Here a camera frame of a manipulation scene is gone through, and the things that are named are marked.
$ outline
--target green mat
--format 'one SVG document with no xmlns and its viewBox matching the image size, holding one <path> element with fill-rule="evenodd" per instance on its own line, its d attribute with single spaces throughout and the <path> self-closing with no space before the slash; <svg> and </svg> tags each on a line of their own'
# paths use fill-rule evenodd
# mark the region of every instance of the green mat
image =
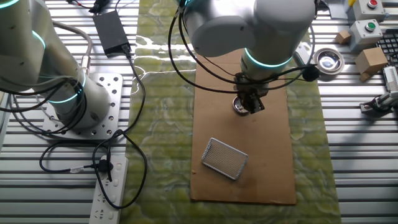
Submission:
<svg viewBox="0 0 398 224">
<path fill-rule="evenodd" d="M 137 202 L 122 210 L 121 223 L 341 223 L 316 83 L 297 81 L 287 87 L 296 206 L 190 201 L 195 90 L 174 72 L 167 53 L 167 32 L 176 8 L 173 0 L 140 1 L 135 66 L 147 99 L 129 136 L 148 158 L 148 175 Z M 194 81 L 196 63 L 184 50 L 177 28 L 172 40 L 177 66 Z M 130 120 L 135 118 L 141 96 L 133 82 Z M 142 159 L 131 146 L 126 156 L 125 203 L 135 195 L 143 171 Z"/>
</svg>

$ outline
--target black power brick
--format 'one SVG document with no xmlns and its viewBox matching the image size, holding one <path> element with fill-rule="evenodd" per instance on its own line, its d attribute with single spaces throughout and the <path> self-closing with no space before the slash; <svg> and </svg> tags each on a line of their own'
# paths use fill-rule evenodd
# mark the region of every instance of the black power brick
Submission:
<svg viewBox="0 0 398 224">
<path fill-rule="evenodd" d="M 129 50 L 131 49 L 118 12 L 101 14 L 93 17 L 93 20 L 107 57 L 112 54 L 124 54 L 123 45 L 127 45 Z"/>
</svg>

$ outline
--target metal mounting plate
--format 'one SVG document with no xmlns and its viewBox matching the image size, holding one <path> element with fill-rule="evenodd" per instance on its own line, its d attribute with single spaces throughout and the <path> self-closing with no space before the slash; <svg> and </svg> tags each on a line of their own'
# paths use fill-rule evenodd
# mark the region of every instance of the metal mounting plate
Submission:
<svg viewBox="0 0 398 224">
<path fill-rule="evenodd" d="M 54 134 L 52 137 L 44 136 L 45 139 L 104 140 L 110 138 L 118 129 L 121 92 L 123 87 L 122 75 L 112 73 L 93 73 L 90 74 L 90 78 L 103 85 L 111 98 L 111 106 L 109 107 L 108 114 L 105 116 L 104 120 L 91 128 L 79 130 L 73 129 L 67 131 L 65 134 Z M 51 104 L 47 105 L 46 111 L 50 116 L 57 117 Z M 44 130 L 54 131 L 62 126 L 63 124 L 59 121 L 54 121 L 48 117 L 45 117 L 44 119 Z"/>
</svg>

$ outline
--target wire mesh basket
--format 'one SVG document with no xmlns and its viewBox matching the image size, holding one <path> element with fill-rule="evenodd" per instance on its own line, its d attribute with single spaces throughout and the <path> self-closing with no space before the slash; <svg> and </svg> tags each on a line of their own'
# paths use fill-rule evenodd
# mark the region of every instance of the wire mesh basket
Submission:
<svg viewBox="0 0 398 224">
<path fill-rule="evenodd" d="M 211 138 L 201 162 L 213 170 L 233 180 L 241 175 L 248 155 L 215 139 Z"/>
</svg>

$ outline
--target brown cardboard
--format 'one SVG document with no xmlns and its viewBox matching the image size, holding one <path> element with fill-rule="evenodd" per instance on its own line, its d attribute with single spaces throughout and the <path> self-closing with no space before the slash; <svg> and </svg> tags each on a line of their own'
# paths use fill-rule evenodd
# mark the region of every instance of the brown cardboard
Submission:
<svg viewBox="0 0 398 224">
<path fill-rule="evenodd" d="M 360 80 L 361 80 L 361 82 L 366 82 L 366 81 L 368 81 L 370 78 L 371 78 L 372 76 L 370 76 L 368 73 L 362 73 L 361 74 L 361 76 L 360 76 Z"/>
<path fill-rule="evenodd" d="M 363 50 L 355 59 L 356 68 L 360 74 L 374 75 L 384 68 L 388 61 L 380 47 Z"/>
<path fill-rule="evenodd" d="M 240 52 L 212 58 L 231 73 L 240 72 Z M 219 68 L 200 59 L 210 70 L 233 79 Z M 233 84 L 220 81 L 197 67 L 196 83 L 220 90 Z M 272 86 L 280 85 L 277 81 Z M 273 90 L 262 98 L 264 111 L 237 115 L 232 108 L 235 94 L 212 93 L 195 89 L 193 114 L 192 200 L 219 202 L 295 204 L 292 143 L 285 88 Z M 216 138 L 248 155 L 238 180 L 231 180 L 204 166 L 201 157 L 210 138 Z"/>
<path fill-rule="evenodd" d="M 351 39 L 351 34 L 347 30 L 340 31 L 337 36 L 335 37 L 339 44 L 348 43 Z"/>
</svg>

